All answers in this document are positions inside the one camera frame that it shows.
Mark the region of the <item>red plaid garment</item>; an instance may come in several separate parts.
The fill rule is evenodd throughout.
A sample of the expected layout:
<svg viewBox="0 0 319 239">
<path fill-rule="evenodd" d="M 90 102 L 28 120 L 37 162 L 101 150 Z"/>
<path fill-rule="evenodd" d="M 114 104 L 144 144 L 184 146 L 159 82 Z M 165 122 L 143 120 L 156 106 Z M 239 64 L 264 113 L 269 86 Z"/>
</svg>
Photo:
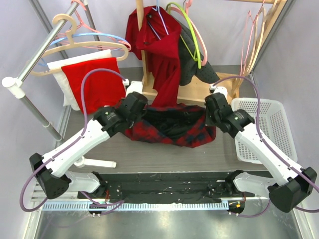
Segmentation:
<svg viewBox="0 0 319 239">
<path fill-rule="evenodd" d="M 195 148 L 216 138 L 216 127 L 207 126 L 205 116 L 205 108 L 197 105 L 148 106 L 142 119 L 124 135 L 132 141 Z"/>
</svg>

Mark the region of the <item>thin pink wire hanger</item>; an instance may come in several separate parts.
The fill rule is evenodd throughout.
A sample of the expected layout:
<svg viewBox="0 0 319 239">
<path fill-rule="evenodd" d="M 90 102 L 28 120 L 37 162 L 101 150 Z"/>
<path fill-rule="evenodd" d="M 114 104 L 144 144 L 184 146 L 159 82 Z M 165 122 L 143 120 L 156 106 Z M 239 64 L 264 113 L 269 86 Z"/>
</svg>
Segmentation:
<svg viewBox="0 0 319 239">
<path fill-rule="evenodd" d="M 257 40 L 259 18 L 262 19 L 266 15 L 265 0 L 261 1 L 261 6 L 258 12 L 253 15 L 249 10 L 246 16 L 244 31 L 243 31 L 243 43 L 241 50 L 240 61 L 240 75 L 247 76 L 250 74 L 255 58 L 258 56 L 261 48 L 261 40 Z"/>
</svg>

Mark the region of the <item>grey dotted garment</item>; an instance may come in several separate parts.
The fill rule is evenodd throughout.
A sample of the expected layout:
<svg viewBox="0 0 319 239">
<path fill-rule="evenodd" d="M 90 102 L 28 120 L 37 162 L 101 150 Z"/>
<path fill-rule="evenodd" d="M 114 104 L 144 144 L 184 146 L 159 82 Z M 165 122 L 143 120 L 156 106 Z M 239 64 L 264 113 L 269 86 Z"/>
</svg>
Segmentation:
<svg viewBox="0 0 319 239">
<path fill-rule="evenodd" d="M 196 76 L 199 80 L 202 82 L 213 84 L 217 81 L 219 81 L 219 76 L 214 71 L 213 67 L 210 65 L 209 62 L 206 63 L 205 66 L 202 66 L 201 69 L 198 69 L 197 63 L 192 59 L 190 56 L 188 50 L 186 49 L 184 43 L 182 42 L 181 36 L 183 36 L 187 43 L 190 43 L 190 48 L 193 50 L 194 45 L 192 43 L 192 40 L 185 35 L 186 31 L 188 29 L 183 30 L 182 28 L 186 27 L 182 23 L 181 25 L 181 34 L 178 42 L 178 53 L 179 53 L 179 59 L 180 59 L 180 86 L 186 86 L 188 85 L 193 76 Z"/>
</svg>

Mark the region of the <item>white plastic laundry basket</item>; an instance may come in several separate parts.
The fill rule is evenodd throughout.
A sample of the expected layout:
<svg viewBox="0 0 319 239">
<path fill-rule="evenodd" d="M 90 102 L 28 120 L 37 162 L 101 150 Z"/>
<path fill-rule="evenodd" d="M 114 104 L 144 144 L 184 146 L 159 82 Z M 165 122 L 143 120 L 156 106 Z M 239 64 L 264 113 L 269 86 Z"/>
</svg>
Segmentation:
<svg viewBox="0 0 319 239">
<path fill-rule="evenodd" d="M 231 102 L 233 111 L 245 110 L 254 119 L 257 116 L 257 99 L 235 98 Z M 290 159 L 298 161 L 294 140 L 286 111 L 282 103 L 275 100 L 261 99 L 259 126 L 261 131 Z"/>
</svg>

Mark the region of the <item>dark red skirt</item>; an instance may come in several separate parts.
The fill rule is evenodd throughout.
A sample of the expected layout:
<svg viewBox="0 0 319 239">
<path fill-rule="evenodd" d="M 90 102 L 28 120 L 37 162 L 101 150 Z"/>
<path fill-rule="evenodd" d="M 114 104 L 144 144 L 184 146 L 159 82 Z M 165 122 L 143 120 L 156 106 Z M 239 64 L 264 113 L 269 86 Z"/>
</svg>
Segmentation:
<svg viewBox="0 0 319 239">
<path fill-rule="evenodd" d="M 131 44 L 131 51 L 141 60 L 141 51 L 147 52 L 148 69 L 154 76 L 153 89 L 158 94 L 153 101 L 154 107 L 173 107 L 176 105 L 180 82 L 180 59 L 178 42 L 181 25 L 164 9 L 162 15 L 168 27 L 169 35 L 157 40 L 147 24 L 147 14 L 151 6 L 144 8 L 141 29 L 138 28 L 137 11 L 128 18 L 125 39 Z"/>
</svg>

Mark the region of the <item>blue wire hanger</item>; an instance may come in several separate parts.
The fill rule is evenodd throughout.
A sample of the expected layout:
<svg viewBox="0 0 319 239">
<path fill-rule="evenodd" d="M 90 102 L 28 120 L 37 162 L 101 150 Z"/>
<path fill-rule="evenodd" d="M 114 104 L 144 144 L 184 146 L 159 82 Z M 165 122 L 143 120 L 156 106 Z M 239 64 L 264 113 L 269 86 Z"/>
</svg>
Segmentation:
<svg viewBox="0 0 319 239">
<path fill-rule="evenodd" d="M 147 24 L 157 40 L 169 35 L 168 27 L 162 15 L 163 8 L 160 7 L 159 1 L 156 1 L 154 6 L 151 6 L 147 14 Z"/>
</svg>

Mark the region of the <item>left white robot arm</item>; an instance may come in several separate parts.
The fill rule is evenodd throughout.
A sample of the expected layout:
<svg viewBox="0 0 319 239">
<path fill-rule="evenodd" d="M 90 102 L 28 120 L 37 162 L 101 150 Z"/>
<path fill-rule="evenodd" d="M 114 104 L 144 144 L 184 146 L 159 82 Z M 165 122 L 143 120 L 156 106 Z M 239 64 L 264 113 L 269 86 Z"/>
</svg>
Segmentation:
<svg viewBox="0 0 319 239">
<path fill-rule="evenodd" d="M 103 167 L 104 161 L 89 161 L 83 156 L 100 143 L 119 132 L 131 128 L 146 112 L 147 98 L 129 93 L 114 107 L 103 107 L 94 113 L 84 128 L 56 149 L 44 155 L 35 153 L 29 159 L 35 178 L 48 199 L 56 199 L 65 192 L 85 192 L 102 198 L 107 184 L 97 172 L 69 171 L 73 164 Z"/>
</svg>

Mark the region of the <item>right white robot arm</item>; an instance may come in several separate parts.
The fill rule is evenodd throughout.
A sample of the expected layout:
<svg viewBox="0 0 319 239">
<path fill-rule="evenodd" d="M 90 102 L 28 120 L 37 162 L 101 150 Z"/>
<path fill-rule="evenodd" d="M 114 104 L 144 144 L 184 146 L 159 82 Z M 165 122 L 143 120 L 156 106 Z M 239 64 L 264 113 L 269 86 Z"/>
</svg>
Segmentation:
<svg viewBox="0 0 319 239">
<path fill-rule="evenodd" d="M 261 132 L 257 120 L 242 109 L 233 111 L 222 93 L 207 96 L 205 106 L 206 123 L 242 143 L 271 174 L 268 178 L 242 170 L 233 172 L 226 177 L 225 191 L 229 196 L 247 192 L 266 197 L 277 209 L 288 213 L 318 188 L 314 169 L 302 168 L 285 155 Z"/>
</svg>

